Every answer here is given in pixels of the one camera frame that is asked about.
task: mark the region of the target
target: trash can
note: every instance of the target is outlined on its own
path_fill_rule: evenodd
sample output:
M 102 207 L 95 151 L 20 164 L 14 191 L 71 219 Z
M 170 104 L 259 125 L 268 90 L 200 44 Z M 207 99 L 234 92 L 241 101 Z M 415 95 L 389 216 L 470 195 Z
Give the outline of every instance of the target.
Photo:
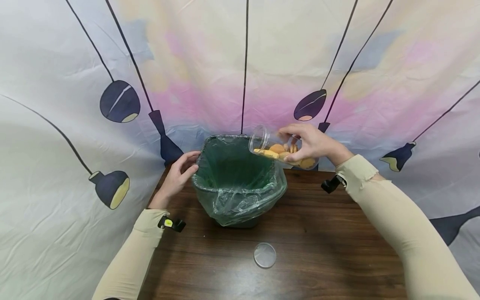
M 253 227 L 287 190 L 282 166 L 249 151 L 245 135 L 208 137 L 192 184 L 208 215 L 224 227 Z

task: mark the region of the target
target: wooden table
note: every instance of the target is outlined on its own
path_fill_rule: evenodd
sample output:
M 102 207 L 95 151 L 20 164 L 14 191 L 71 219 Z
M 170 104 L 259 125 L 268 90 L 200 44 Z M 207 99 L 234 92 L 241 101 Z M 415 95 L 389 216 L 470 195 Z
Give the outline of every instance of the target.
M 405 299 L 393 249 L 343 188 L 320 187 L 332 173 L 285 174 L 287 192 L 251 229 L 215 226 L 189 184 L 169 209 L 187 227 L 165 230 L 140 299 Z M 276 250 L 270 269 L 253 260 L 259 242 Z

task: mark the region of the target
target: black clip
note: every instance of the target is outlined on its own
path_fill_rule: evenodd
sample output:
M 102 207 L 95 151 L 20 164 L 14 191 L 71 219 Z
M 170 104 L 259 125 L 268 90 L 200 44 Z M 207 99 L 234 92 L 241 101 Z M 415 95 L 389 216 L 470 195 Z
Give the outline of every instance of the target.
M 339 184 L 344 183 L 343 178 L 338 175 L 335 175 L 331 180 L 325 180 L 322 183 L 322 189 L 327 193 L 332 193 Z
M 167 216 L 163 216 L 158 223 L 159 228 L 162 228 L 162 226 L 170 227 L 176 232 L 181 232 L 186 225 L 187 223 L 185 223 L 183 220 L 177 219 L 177 221 L 173 222 L 173 220 Z

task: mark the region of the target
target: white backdrop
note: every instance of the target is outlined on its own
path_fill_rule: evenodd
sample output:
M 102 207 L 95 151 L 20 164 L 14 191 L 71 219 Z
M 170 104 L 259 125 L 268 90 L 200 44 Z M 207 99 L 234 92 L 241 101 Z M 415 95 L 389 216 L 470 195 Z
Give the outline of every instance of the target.
M 430 219 L 480 206 L 480 0 L 248 3 L 0 3 L 0 299 L 91 297 L 164 160 L 258 124 L 329 122 Z M 101 102 L 117 81 L 138 98 Z M 413 140 L 400 172 L 380 160 Z M 449 247 L 480 292 L 479 215 Z

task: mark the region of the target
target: right hand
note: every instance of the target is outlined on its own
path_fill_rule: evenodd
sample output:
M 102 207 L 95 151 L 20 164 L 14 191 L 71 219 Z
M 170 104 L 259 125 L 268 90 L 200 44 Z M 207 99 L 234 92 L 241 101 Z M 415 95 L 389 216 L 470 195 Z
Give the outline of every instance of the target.
M 353 156 L 343 144 L 310 124 L 290 124 L 280 128 L 278 132 L 285 137 L 300 136 L 301 138 L 301 149 L 288 155 L 285 158 L 286 162 L 326 156 L 335 166 L 338 166 Z

